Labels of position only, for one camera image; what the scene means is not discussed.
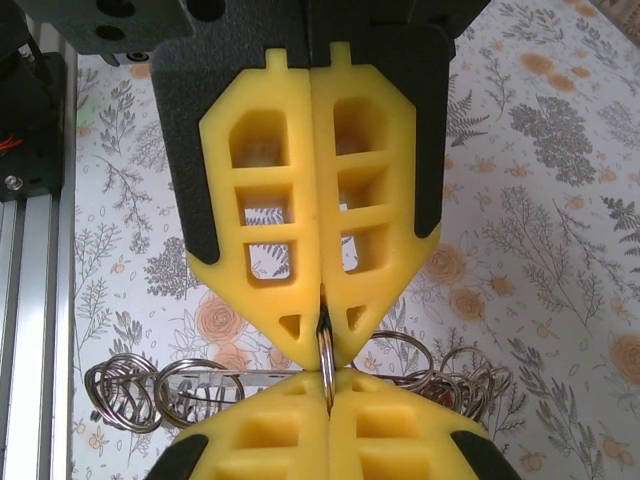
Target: floral wallpaper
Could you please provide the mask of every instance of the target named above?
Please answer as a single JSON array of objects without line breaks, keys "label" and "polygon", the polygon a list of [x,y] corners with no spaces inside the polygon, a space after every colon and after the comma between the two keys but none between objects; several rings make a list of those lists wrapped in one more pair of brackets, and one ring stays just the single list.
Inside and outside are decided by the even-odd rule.
[{"label": "floral wallpaper", "polygon": [[[382,328],[513,369],[485,427],[523,478],[640,478],[640,52],[580,0],[493,1],[457,43],[442,242]],[[187,267],[148,66],[79,62],[73,478],[141,480],[175,432],[90,420],[89,367],[297,367]],[[412,348],[356,363],[406,374]]]}]

